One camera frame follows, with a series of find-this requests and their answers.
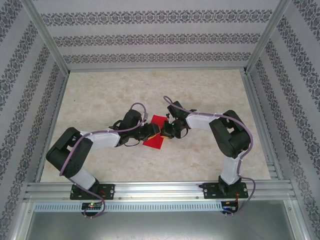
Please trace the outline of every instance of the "perforated metal strip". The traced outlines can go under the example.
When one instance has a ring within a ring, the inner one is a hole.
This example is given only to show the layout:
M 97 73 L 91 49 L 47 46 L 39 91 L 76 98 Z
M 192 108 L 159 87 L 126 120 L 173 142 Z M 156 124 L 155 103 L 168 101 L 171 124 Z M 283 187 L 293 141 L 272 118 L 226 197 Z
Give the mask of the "perforated metal strip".
M 66 213 L 81 212 L 80 202 L 38 202 L 34 212 Z M 107 202 L 105 212 L 194 212 L 221 211 L 220 201 L 188 201 L 188 202 Z

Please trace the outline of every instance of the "beige floor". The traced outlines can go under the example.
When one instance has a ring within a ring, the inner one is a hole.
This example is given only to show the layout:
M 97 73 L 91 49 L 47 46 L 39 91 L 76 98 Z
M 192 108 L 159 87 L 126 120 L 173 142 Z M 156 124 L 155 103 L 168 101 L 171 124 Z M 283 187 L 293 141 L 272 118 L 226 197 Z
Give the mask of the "beige floor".
M 207 113 L 234 110 L 252 131 L 254 146 L 241 166 L 243 176 L 270 179 L 240 72 L 126 71 L 71 73 L 51 144 L 68 127 L 81 131 L 103 130 L 123 119 L 134 102 L 145 104 L 149 121 L 165 116 L 163 95 L 184 108 Z M 183 139 L 165 139 L 161 150 L 143 146 L 103 148 L 91 151 L 86 169 L 99 181 L 202 181 L 217 180 L 223 166 L 213 134 L 192 129 Z M 45 163 L 42 182 L 67 182 Z

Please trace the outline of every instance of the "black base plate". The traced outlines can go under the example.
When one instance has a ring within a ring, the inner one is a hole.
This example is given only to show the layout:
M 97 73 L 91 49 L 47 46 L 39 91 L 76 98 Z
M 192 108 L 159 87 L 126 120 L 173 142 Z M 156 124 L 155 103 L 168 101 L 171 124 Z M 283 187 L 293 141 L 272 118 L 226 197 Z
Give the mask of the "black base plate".
M 113 200 L 115 195 L 115 185 L 114 184 L 99 184 L 98 191 L 96 193 L 105 200 Z M 75 185 L 72 185 L 71 200 L 99 200 L 99 198 L 81 190 Z
M 199 186 L 203 189 L 204 199 L 235 199 L 236 192 L 239 194 L 239 199 L 247 199 L 249 197 L 247 185 L 244 182 L 239 183 L 238 187 L 224 195 L 217 182 L 207 182 Z

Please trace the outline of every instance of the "red block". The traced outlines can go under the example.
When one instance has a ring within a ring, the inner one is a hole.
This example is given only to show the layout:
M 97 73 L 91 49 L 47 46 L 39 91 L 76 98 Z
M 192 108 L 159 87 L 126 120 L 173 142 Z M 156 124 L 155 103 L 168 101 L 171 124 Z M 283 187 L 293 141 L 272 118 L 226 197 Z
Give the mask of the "red block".
M 161 129 L 163 127 L 165 121 L 168 121 L 168 119 L 165 116 L 153 115 L 151 123 L 157 124 L 159 126 L 159 128 Z M 154 136 L 150 140 L 144 141 L 143 145 L 151 147 L 151 148 L 155 148 L 155 149 L 161 149 L 163 141 L 164 141 L 163 137 L 161 137 L 160 134 L 157 134 L 156 136 Z

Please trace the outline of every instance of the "wall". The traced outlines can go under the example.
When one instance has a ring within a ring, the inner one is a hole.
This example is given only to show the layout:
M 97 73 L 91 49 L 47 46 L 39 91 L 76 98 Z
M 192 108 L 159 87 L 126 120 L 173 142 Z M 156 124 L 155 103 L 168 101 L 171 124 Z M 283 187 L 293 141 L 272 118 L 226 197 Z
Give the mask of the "wall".
M 33 182 L 65 80 L 18 0 L 0 0 L 0 240 Z
M 71 70 L 244 67 L 279 0 L 35 0 Z
M 251 78 L 281 170 L 320 239 L 320 4 L 293 0 Z

